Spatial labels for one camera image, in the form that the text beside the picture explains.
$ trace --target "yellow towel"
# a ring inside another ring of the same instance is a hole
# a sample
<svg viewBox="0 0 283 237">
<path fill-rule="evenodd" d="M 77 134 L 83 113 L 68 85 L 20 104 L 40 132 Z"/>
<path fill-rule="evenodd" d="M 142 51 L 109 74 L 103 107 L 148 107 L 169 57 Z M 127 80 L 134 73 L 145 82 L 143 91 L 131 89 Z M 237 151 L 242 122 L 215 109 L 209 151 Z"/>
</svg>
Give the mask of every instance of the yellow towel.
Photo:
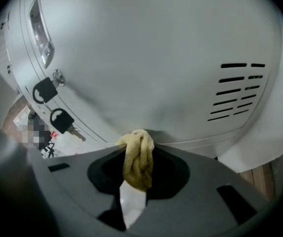
<svg viewBox="0 0 283 237">
<path fill-rule="evenodd" d="M 117 141 L 116 145 L 126 144 L 126 155 L 122 175 L 132 187 L 146 191 L 152 186 L 153 159 L 155 148 L 153 139 L 143 129 L 134 130 Z"/>
</svg>

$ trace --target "black slot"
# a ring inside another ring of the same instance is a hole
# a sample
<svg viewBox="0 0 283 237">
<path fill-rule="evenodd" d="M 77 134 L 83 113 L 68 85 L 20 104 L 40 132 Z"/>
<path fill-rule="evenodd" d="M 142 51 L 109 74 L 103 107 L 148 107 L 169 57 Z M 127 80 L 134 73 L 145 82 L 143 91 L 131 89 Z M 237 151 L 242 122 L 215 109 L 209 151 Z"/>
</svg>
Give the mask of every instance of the black slot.
<svg viewBox="0 0 283 237">
<path fill-rule="evenodd" d="M 241 81 L 243 79 L 244 79 L 244 77 L 234 77 L 234 78 L 221 79 L 221 80 L 219 80 L 219 82 L 222 83 L 222 82 L 229 82 L 229 81 Z"/>
<path fill-rule="evenodd" d="M 224 105 L 224 104 L 228 104 L 228 103 L 232 103 L 232 102 L 236 102 L 236 99 L 215 103 L 215 104 L 213 104 L 213 106 L 215 106 L 215 105 Z"/>
<path fill-rule="evenodd" d="M 258 67 L 258 68 L 264 68 L 265 64 L 258 64 L 258 63 L 252 63 L 251 67 Z"/>
<path fill-rule="evenodd" d="M 216 120 L 216 119 L 223 119 L 223 118 L 226 118 L 226 117 L 229 117 L 229 115 L 222 116 L 222 117 L 219 117 L 219 118 L 212 118 L 212 119 L 209 119 L 207 121 L 212 121 L 212 120 Z"/>
<path fill-rule="evenodd" d="M 225 94 L 229 94 L 229 93 L 234 93 L 234 92 L 238 92 L 241 91 L 241 89 L 232 89 L 232 90 L 227 90 L 227 91 L 221 91 L 218 92 L 216 95 L 225 95 Z"/>
<path fill-rule="evenodd" d="M 227 69 L 227 68 L 242 68 L 246 67 L 246 63 L 226 63 L 226 64 L 221 64 L 222 69 Z"/>
<path fill-rule="evenodd" d="M 215 113 L 221 113 L 221 112 L 225 112 L 225 111 L 230 111 L 230 110 L 232 110 L 232 109 L 233 109 L 233 108 L 228 108 L 228 109 L 224 109 L 224 110 L 212 112 L 212 113 L 210 113 L 210 114 L 215 114 Z"/>
<path fill-rule="evenodd" d="M 260 85 L 257 85 L 257 86 L 251 86 L 251 87 L 247 87 L 247 88 L 245 88 L 245 90 L 257 89 L 257 88 L 259 88 L 259 87 L 260 87 Z"/>
<path fill-rule="evenodd" d="M 259 79 L 262 78 L 263 76 L 250 76 L 249 79 Z"/>
<path fill-rule="evenodd" d="M 238 113 L 235 113 L 234 115 L 237 115 L 237 114 L 240 114 L 240 113 L 245 113 L 247 112 L 248 110 L 245 110 L 245 111 L 242 111 L 242 112 L 238 112 Z"/>
<path fill-rule="evenodd" d="M 247 98 L 251 98 L 251 97 L 255 97 L 256 95 L 250 95 L 250 96 L 246 96 L 246 97 L 243 97 L 241 100 L 243 99 L 247 99 Z"/>
<path fill-rule="evenodd" d="M 244 106 L 248 106 L 248 105 L 251 105 L 253 103 L 248 103 L 248 104 L 245 104 L 245 105 L 239 105 L 237 108 L 241 108 L 241 107 L 244 107 Z"/>
<path fill-rule="evenodd" d="M 256 210 L 231 185 L 217 188 L 217 192 L 228 206 L 239 225 L 256 214 Z"/>
<path fill-rule="evenodd" d="M 65 169 L 65 168 L 68 168 L 70 167 L 70 165 L 66 164 L 66 163 L 60 163 L 60 164 L 56 164 L 56 165 L 53 165 L 53 166 L 49 166 L 49 170 L 50 172 L 55 172 L 55 171 L 59 171 L 59 170 L 62 170 L 62 169 Z"/>
</svg>

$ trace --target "yellow cloth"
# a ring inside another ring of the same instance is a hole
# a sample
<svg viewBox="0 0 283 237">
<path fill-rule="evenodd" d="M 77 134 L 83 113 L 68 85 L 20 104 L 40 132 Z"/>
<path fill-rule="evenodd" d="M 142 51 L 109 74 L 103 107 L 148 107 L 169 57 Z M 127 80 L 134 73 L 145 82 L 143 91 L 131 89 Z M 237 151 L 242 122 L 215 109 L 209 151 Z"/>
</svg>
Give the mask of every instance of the yellow cloth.
<svg viewBox="0 0 283 237">
<path fill-rule="evenodd" d="M 116 145 L 126 144 L 126 155 L 122 175 L 132 187 L 146 191 L 152 186 L 153 159 L 155 144 L 147 131 L 138 129 L 121 137 Z"/>
</svg>

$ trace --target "hanging key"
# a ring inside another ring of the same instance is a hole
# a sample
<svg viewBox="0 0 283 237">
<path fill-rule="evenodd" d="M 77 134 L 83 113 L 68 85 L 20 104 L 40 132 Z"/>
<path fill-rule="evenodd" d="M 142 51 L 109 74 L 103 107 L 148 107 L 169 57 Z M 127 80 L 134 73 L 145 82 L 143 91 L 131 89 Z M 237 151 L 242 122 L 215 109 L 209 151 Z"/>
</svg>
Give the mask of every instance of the hanging key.
<svg viewBox="0 0 283 237">
<path fill-rule="evenodd" d="M 55 112 L 61 112 L 52 120 L 52 116 Z M 75 127 L 72 125 L 74 119 L 63 109 L 58 108 L 54 109 L 50 114 L 50 123 L 54 128 L 56 128 L 59 132 L 64 134 L 66 131 L 71 133 L 72 135 L 77 136 L 82 141 L 85 141 L 85 137 L 83 137 L 78 131 L 76 131 Z"/>
<path fill-rule="evenodd" d="M 49 100 L 58 95 L 58 91 L 56 90 L 59 86 L 64 86 L 65 79 L 60 70 L 56 69 L 52 73 L 53 81 L 50 80 L 49 77 L 37 83 L 33 88 L 33 99 L 38 104 L 47 103 Z M 39 96 L 43 99 L 40 101 L 36 98 L 35 92 L 36 90 L 39 93 Z"/>
</svg>

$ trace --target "ventilation grille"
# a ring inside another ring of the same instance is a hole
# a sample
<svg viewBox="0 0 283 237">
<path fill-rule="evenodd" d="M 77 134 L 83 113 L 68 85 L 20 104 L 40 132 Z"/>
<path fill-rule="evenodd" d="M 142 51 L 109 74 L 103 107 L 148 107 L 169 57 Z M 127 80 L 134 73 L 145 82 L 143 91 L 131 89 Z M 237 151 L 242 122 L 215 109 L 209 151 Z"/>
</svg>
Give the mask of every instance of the ventilation grille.
<svg viewBox="0 0 283 237">
<path fill-rule="evenodd" d="M 235 117 L 250 113 L 250 110 L 253 110 L 257 104 L 254 98 L 259 94 L 259 90 L 262 90 L 260 86 L 264 75 L 261 69 L 252 74 L 257 71 L 257 68 L 265 68 L 265 64 L 227 63 L 221 65 L 222 71 L 229 69 L 233 71 L 233 75 L 240 75 L 224 77 L 218 81 L 221 88 L 225 90 L 216 92 L 216 101 L 213 103 L 213 110 L 209 113 L 207 121 L 217 122 L 230 116 Z"/>
</svg>

